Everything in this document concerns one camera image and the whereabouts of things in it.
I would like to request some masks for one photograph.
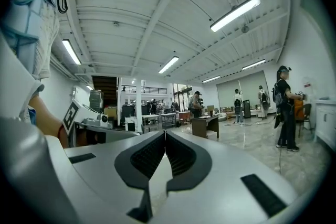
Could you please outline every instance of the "railing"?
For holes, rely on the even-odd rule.
[[[125,92],[137,92],[136,86],[122,85],[121,90],[125,87]],[[155,88],[155,87],[141,87],[141,93],[160,93],[167,94],[167,88]]]

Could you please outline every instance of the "fluorescent light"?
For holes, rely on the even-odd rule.
[[[210,28],[213,32],[217,32],[222,27],[232,22],[234,19],[238,18],[242,14],[248,12],[250,9],[260,5],[260,0],[247,0],[241,3],[239,6],[225,14],[222,18],[213,23]]]
[[[259,62],[255,62],[255,63],[253,63],[252,65],[243,67],[242,70],[246,70],[246,69],[249,69],[249,68],[251,68],[251,67],[255,67],[255,66],[257,66],[257,65],[259,65],[259,64],[261,64],[261,63],[264,63],[264,62],[266,62],[265,59],[264,59],[264,60],[261,60],[261,61],[259,61]]]
[[[177,56],[174,56],[160,71],[159,74],[165,72],[169,67],[171,67],[178,60]]]
[[[212,81],[212,80],[215,80],[215,79],[219,79],[219,78],[220,78],[220,76],[216,76],[216,77],[214,77],[214,78],[204,80],[204,81],[202,81],[202,83],[207,83],[207,82],[209,82],[209,81]]]
[[[74,60],[74,62],[77,65],[81,65],[81,62],[78,60],[77,55],[73,51],[73,48],[72,48],[69,40],[65,39],[65,40],[62,41],[62,43],[63,43],[64,47],[67,49],[67,51],[70,54],[70,56],[72,57],[72,59]]]

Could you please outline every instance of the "ceiling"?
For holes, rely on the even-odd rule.
[[[52,50],[72,74],[200,83],[229,76],[258,59],[277,61],[286,40],[290,0],[261,4],[214,33],[210,25],[245,0],[68,0]],[[241,28],[247,25],[249,32]],[[82,62],[73,63],[68,38]],[[179,60],[159,70],[174,55]]]

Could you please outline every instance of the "white cabinet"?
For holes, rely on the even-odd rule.
[[[336,102],[316,101],[315,135],[336,151]]]

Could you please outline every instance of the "marble floor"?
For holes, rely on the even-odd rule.
[[[289,152],[285,148],[276,148],[275,145],[280,135],[281,126],[274,129],[273,117],[261,121],[257,118],[245,119],[244,125],[233,124],[234,119],[219,122],[219,138],[210,135],[208,139],[220,143],[236,146],[247,151],[251,156],[258,159],[272,170],[280,173],[299,195],[318,184],[323,177],[329,163],[331,155],[327,148],[319,142],[313,141],[310,131],[303,129],[298,137],[299,126],[296,131],[296,143],[300,148],[299,152]],[[182,125],[179,128],[170,128],[171,131],[192,134],[190,124]],[[164,181],[172,178],[169,162],[166,157],[153,175],[151,181],[155,181],[158,174],[164,173]],[[153,187],[150,182],[150,192],[152,197],[153,211],[157,210],[159,204],[164,202],[165,194],[159,191],[165,185]]]

